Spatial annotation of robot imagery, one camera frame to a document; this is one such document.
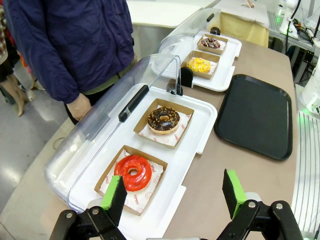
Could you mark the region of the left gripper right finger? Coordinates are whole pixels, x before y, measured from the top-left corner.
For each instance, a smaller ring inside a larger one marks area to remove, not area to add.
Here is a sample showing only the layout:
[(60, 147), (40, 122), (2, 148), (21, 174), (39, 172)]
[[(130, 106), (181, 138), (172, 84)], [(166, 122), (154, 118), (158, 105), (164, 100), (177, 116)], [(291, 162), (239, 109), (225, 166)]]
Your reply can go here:
[(231, 221), (219, 240), (245, 240), (250, 232), (260, 232), (266, 240), (302, 240), (303, 236), (288, 202), (271, 205), (246, 196), (236, 172), (225, 169), (222, 191)]

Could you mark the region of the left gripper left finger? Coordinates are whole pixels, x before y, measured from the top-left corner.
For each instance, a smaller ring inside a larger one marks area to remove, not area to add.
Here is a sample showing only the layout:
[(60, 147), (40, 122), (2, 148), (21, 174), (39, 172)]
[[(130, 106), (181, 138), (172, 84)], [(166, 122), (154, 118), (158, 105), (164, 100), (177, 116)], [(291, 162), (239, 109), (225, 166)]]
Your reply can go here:
[(99, 206), (82, 213), (62, 211), (50, 235), (51, 240), (124, 240), (118, 228), (125, 205), (127, 191), (122, 176), (114, 175)]

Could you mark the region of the person's right hand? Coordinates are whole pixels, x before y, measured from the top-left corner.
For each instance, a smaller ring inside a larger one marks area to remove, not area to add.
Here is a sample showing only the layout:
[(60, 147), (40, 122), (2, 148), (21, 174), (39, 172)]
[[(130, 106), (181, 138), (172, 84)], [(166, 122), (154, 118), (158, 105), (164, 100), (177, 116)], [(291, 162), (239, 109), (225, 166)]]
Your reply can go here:
[(73, 122), (80, 121), (92, 108), (90, 100), (82, 93), (71, 103), (66, 105), (69, 116)]

